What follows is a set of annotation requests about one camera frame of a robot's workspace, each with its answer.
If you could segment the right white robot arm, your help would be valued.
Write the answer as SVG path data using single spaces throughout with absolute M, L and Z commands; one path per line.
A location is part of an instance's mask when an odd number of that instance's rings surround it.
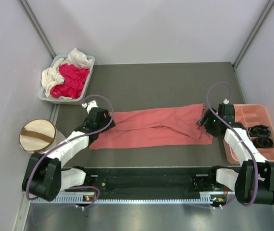
M 274 131 L 260 105 L 219 104 L 218 110 L 208 109 L 197 122 L 215 136 L 222 137 L 237 157 L 239 172 L 214 166 L 208 175 L 208 186 L 223 186 L 234 191 L 243 205 L 274 205 L 274 159 L 266 158 L 264 150 L 274 151 Z

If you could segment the salmon pink t-shirt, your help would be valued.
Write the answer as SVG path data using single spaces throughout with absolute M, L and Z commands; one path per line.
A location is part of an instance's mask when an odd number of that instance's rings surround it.
M 115 127 L 101 133 L 91 150 L 211 145 L 213 136 L 197 125 L 203 104 L 116 112 Z

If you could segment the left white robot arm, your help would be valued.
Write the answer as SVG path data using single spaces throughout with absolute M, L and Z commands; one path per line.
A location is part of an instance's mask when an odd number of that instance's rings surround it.
M 41 198 L 53 201 L 59 192 L 71 189 L 87 191 L 91 177 L 81 167 L 63 170 L 64 165 L 78 152 L 88 148 L 101 133 L 115 127 L 107 109 L 93 107 L 88 110 L 84 123 L 52 149 L 30 156 L 22 183 L 28 200 Z

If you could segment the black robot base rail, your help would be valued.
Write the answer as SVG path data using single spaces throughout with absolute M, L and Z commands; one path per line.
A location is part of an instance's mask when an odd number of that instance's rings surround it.
M 100 199 L 199 199 L 201 192 L 222 198 L 230 189 L 210 181 L 211 167 L 81 167 L 86 186 L 100 190 Z

